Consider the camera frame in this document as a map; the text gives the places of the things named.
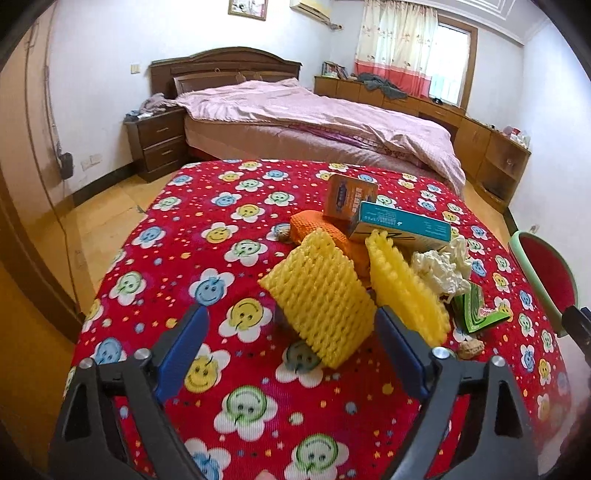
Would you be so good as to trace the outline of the white tissue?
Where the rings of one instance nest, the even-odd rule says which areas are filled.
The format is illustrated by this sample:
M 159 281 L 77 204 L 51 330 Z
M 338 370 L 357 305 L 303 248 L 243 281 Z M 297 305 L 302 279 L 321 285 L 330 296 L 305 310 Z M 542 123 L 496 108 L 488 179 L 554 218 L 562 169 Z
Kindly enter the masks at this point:
M 440 250 L 414 252 L 411 267 L 440 299 L 450 303 L 470 291 L 472 263 L 467 241 L 460 235 Z

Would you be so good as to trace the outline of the yellow foam fruit net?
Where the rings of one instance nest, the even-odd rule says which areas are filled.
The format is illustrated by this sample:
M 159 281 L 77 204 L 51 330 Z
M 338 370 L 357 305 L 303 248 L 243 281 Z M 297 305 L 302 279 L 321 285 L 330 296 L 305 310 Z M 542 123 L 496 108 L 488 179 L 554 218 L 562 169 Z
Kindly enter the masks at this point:
M 305 236 L 259 285 L 329 368 L 341 367 L 374 330 L 375 302 L 353 261 L 322 229 Z

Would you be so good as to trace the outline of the orange cardboard box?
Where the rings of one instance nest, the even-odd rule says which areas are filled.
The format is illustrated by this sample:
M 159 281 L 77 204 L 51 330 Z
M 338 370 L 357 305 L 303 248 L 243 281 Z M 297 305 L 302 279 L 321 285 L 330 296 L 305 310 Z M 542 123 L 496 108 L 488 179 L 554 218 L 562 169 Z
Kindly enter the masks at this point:
M 342 174 L 329 177 L 327 195 L 325 195 L 325 216 L 352 221 L 363 201 L 375 202 L 378 184 Z

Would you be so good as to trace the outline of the green red trash bin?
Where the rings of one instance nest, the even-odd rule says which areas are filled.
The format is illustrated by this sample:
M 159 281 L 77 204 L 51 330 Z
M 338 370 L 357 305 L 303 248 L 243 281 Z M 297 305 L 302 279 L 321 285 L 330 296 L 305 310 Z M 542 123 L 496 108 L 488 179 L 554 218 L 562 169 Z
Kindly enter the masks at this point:
M 509 249 L 555 334 L 566 336 L 562 315 L 568 307 L 578 305 L 578 288 L 567 262 L 552 245 L 526 231 L 512 235 Z

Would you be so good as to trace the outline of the peanut shell near edge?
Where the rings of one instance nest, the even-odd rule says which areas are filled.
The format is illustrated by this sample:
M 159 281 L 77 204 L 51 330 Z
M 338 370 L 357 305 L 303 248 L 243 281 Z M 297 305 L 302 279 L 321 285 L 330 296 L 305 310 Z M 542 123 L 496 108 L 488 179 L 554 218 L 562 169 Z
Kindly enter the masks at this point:
M 485 350 L 485 344 L 476 338 L 464 340 L 459 343 L 457 355 L 462 360 L 472 360 L 481 355 Z

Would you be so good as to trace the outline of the green striped wrapper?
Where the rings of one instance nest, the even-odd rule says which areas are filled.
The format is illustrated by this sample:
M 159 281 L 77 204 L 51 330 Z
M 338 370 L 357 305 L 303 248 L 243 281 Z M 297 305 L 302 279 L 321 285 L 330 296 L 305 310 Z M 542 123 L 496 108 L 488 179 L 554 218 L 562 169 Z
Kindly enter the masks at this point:
M 470 283 L 467 293 L 454 297 L 451 306 L 456 325 L 466 334 L 478 333 L 511 318 L 510 313 L 489 309 L 482 288 L 474 283 Z

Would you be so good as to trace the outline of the red smiley flower blanket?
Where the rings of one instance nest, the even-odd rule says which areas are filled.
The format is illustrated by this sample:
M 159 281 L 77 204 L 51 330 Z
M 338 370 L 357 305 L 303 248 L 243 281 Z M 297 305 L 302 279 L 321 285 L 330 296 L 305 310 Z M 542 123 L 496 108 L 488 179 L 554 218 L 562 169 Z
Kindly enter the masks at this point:
M 538 445 L 562 426 L 571 392 L 551 324 L 494 234 L 444 184 L 346 164 L 228 160 L 191 164 L 162 189 L 116 253 L 74 360 L 123 361 L 204 305 L 209 329 L 169 420 L 209 479 L 377 479 L 420 410 L 375 337 L 325 366 L 276 321 L 259 281 L 290 254 L 280 231 L 322 209 L 329 178 L 374 183 L 382 205 L 446 221 L 465 237 L 471 278 L 508 320 L 484 332 L 481 359 L 503 356 Z

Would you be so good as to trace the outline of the long wooden cabinet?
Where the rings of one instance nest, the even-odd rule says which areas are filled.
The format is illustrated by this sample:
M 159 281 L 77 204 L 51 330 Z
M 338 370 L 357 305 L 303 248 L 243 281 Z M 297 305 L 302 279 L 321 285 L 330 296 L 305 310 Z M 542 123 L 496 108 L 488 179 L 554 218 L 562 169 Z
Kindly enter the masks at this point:
M 445 127 L 476 192 L 498 212 L 508 210 L 531 152 L 504 133 L 468 117 L 459 107 L 413 96 L 391 100 L 381 90 L 370 91 L 356 80 L 317 76 L 314 92 L 431 120 Z

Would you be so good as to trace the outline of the teal white cardboard box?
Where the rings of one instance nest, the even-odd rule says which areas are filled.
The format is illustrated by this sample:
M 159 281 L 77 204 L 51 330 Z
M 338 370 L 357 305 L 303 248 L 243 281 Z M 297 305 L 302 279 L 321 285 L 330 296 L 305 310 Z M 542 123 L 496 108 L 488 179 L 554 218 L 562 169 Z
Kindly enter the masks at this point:
M 439 250 L 452 240 L 451 226 L 428 216 L 363 201 L 349 228 L 349 240 L 363 243 L 374 230 L 412 251 Z

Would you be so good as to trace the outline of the walnut beside orange bag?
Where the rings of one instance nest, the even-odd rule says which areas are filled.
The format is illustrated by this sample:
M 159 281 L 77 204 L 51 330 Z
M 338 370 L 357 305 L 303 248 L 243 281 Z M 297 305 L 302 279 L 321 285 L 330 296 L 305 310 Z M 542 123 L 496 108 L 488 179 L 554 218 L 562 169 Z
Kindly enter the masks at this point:
M 281 223 L 273 227 L 276 240 L 281 243 L 290 243 L 290 224 Z

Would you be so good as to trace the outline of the dark wooden nightstand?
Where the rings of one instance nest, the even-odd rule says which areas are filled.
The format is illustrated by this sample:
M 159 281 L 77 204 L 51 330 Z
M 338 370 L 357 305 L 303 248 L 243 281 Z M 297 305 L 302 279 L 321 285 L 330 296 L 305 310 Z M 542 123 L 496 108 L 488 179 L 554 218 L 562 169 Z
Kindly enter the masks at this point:
M 146 118 L 126 117 L 132 160 L 137 175 L 152 182 L 188 162 L 185 111 L 172 108 Z

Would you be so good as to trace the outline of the dark clothes on cabinet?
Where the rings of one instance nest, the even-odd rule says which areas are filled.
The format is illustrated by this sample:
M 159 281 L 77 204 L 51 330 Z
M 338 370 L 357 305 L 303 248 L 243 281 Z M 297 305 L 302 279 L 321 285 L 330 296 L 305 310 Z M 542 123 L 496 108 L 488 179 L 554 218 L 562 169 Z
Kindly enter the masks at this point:
M 359 73 L 356 75 L 356 80 L 361 82 L 368 91 L 373 92 L 379 90 L 390 100 L 401 100 L 408 97 L 406 92 L 401 90 L 390 80 L 374 73 Z

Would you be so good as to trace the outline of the floral red curtain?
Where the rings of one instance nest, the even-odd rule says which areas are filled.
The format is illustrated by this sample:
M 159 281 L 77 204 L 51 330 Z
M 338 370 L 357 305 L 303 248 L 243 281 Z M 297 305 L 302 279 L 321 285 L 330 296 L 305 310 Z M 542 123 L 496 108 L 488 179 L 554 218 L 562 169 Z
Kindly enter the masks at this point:
M 428 96 L 438 25 L 434 8 L 404 1 L 367 1 L 353 70 L 378 75 L 412 96 Z

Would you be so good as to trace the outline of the clothes on nightstand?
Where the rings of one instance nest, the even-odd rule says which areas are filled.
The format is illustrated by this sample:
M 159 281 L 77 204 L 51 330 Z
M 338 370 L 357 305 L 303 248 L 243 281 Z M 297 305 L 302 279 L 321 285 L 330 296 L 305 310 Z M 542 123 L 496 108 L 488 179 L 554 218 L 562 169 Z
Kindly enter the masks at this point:
M 167 99 L 163 93 L 158 92 L 147 98 L 137 110 L 131 110 L 125 115 L 125 121 L 137 121 L 164 113 L 175 108 L 174 100 Z

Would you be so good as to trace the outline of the pink quilted bed cover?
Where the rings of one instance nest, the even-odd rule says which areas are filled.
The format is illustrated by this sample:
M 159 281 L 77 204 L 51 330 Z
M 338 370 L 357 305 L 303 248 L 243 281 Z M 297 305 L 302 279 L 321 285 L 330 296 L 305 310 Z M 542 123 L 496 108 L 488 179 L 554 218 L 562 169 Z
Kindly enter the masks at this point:
M 457 195 L 466 175 L 450 133 L 396 111 L 318 96 L 295 79 L 179 95 L 188 144 L 219 159 L 318 160 L 440 180 Z

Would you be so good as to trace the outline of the dark wooden headboard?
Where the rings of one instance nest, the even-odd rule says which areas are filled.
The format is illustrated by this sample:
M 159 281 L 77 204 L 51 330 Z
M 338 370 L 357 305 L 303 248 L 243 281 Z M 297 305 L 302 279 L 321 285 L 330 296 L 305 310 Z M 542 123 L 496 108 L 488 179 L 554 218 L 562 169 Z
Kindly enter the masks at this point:
M 216 88 L 246 80 L 276 82 L 298 79 L 300 73 L 301 62 L 243 46 L 156 60 L 148 69 L 150 92 L 163 93 L 168 99 L 192 90 Z

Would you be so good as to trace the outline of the white air conditioner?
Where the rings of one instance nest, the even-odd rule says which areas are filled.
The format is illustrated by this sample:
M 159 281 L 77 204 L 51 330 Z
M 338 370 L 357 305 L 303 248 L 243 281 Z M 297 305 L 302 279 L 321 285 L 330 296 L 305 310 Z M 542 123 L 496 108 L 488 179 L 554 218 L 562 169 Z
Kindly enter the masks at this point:
M 291 0 L 290 8 L 328 26 L 331 30 L 342 30 L 342 25 L 332 21 L 332 0 Z

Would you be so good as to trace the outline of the black wall plug adapter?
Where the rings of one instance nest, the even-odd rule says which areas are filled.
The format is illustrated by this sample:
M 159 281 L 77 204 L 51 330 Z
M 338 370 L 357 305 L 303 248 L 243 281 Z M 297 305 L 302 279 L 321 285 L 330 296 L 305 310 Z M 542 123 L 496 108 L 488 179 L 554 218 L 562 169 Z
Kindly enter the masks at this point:
M 70 152 L 60 153 L 57 157 L 59 163 L 60 177 L 62 180 L 70 179 L 73 176 L 74 162 Z

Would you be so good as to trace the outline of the framed wall picture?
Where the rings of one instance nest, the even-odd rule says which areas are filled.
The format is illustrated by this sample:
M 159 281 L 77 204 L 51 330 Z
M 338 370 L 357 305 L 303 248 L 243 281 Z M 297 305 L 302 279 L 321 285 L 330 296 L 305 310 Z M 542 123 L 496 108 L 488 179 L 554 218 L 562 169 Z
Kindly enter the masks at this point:
M 228 14 L 266 21 L 267 0 L 230 0 Z

